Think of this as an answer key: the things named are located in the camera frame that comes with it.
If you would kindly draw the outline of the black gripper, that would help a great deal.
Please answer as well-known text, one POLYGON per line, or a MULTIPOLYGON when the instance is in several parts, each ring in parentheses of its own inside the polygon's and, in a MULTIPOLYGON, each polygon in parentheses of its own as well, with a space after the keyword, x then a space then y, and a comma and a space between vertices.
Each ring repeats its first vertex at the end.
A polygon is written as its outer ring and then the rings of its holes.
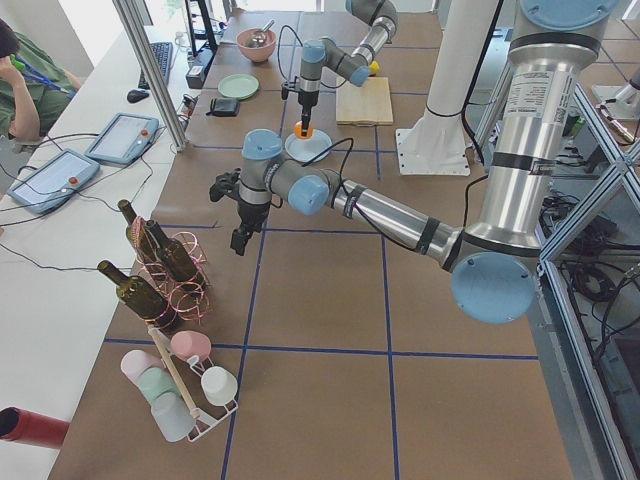
POLYGON ((224 196, 236 202, 241 219, 240 227, 232 232, 230 246, 237 255, 244 255, 254 232, 261 232, 268 218, 271 194, 247 187, 241 180, 241 171, 233 170, 217 175, 209 189, 211 202, 218 202, 224 196))
POLYGON ((318 103, 319 81, 295 79, 283 82, 281 98, 286 100, 290 92, 298 95, 298 103, 302 106, 300 133, 301 135, 308 135, 308 131, 313 131, 314 129, 311 121, 311 112, 318 103))

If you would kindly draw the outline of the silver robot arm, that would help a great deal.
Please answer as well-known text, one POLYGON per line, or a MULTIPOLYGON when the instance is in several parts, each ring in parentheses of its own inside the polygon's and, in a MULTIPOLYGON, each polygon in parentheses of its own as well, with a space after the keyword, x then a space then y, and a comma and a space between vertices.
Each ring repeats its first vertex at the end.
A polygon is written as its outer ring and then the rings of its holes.
POLYGON ((312 110, 318 104, 322 74, 332 71, 346 82, 361 87, 371 75, 371 65, 382 47, 391 42, 398 28, 398 13, 391 1, 347 1, 345 9, 367 25, 366 35, 348 51, 334 38, 323 36, 302 44, 298 74, 282 84, 282 97, 297 95, 300 121, 294 134, 303 140, 313 135, 312 110))
MULTIPOLYGON (((465 176, 465 109, 502 5, 457 1, 445 30, 423 115, 396 131, 398 168, 407 177, 465 176)), ((525 314, 534 299, 541 245, 535 234, 581 72, 598 57, 612 1, 520 1, 507 54, 506 99, 479 218, 453 227, 301 161, 268 129, 247 133, 238 169, 219 175, 212 201, 235 201, 237 254, 266 222, 274 198, 311 216, 322 208, 370 226, 393 243, 433 258, 452 276, 458 307, 486 323, 525 314)))

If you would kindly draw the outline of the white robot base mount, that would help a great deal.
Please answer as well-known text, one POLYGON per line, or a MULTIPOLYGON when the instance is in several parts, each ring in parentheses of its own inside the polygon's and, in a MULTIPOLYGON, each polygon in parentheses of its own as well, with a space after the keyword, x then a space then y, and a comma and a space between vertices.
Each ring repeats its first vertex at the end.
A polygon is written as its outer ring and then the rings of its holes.
POLYGON ((451 3, 424 114, 396 131, 403 175, 469 174, 461 115, 475 69, 466 33, 472 16, 470 1, 451 3))

